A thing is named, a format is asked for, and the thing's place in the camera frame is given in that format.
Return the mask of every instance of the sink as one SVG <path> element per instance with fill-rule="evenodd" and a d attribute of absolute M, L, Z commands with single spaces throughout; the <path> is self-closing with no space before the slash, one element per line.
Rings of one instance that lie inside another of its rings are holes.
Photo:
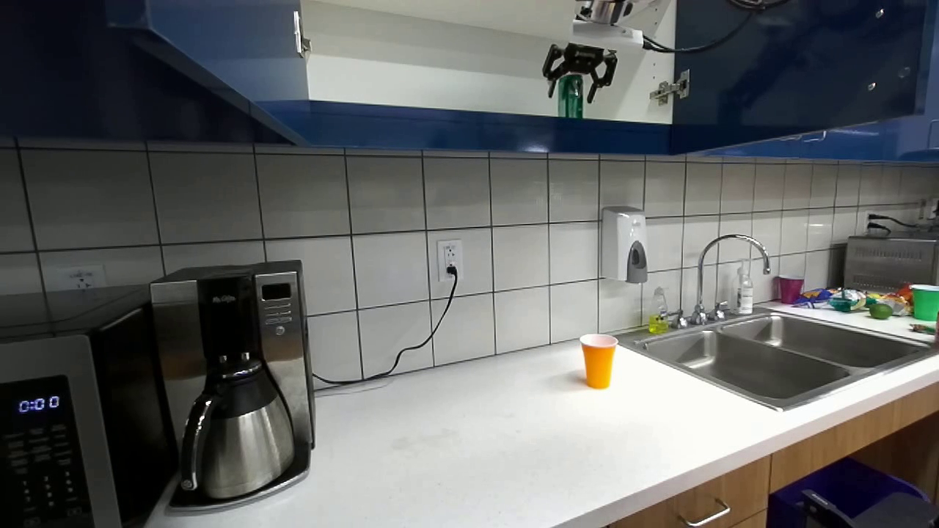
<path fill-rule="evenodd" d="M 793 316 L 743 319 L 722 325 L 724 334 L 759 341 L 780 350 L 796 350 L 810 359 L 847 365 L 857 371 L 885 371 L 928 359 L 929 350 L 907 341 L 859 334 L 851 328 L 819 325 Z"/>
<path fill-rule="evenodd" d="M 796 407 L 929 350 L 780 313 L 758 313 L 659 337 L 627 337 L 633 353 L 728 388 L 769 407 Z"/>

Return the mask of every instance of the coffee maker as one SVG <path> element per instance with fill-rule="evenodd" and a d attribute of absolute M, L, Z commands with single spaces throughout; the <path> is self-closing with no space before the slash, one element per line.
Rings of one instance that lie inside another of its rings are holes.
<path fill-rule="evenodd" d="M 172 504 L 298 482 L 313 450 L 298 261 L 180 269 L 150 300 L 182 460 Z"/>

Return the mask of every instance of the white countertop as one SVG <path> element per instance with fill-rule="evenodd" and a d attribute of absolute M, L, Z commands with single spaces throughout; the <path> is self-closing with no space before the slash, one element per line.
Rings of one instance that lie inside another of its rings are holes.
<path fill-rule="evenodd" d="M 810 316 L 929 341 L 907 319 Z M 316 393 L 306 482 L 213 514 L 159 509 L 150 528 L 604 526 L 937 384 L 939 355 L 793 410 L 627 350 L 611 390 L 584 388 L 580 374 L 567 344 Z"/>

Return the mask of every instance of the blue bin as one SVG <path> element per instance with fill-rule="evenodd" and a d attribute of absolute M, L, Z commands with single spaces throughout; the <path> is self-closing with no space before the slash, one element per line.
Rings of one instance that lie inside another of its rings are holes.
<path fill-rule="evenodd" d="M 923 498 L 912 485 L 846 459 L 772 494 L 769 528 L 807 528 L 803 491 L 819 494 L 847 516 L 859 516 L 893 494 Z"/>

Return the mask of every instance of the orange cup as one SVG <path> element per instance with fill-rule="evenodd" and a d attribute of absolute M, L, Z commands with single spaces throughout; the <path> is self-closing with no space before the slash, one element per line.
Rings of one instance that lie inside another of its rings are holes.
<path fill-rule="evenodd" d="M 617 347 L 618 341 L 614 334 L 580 334 L 587 388 L 611 388 Z"/>

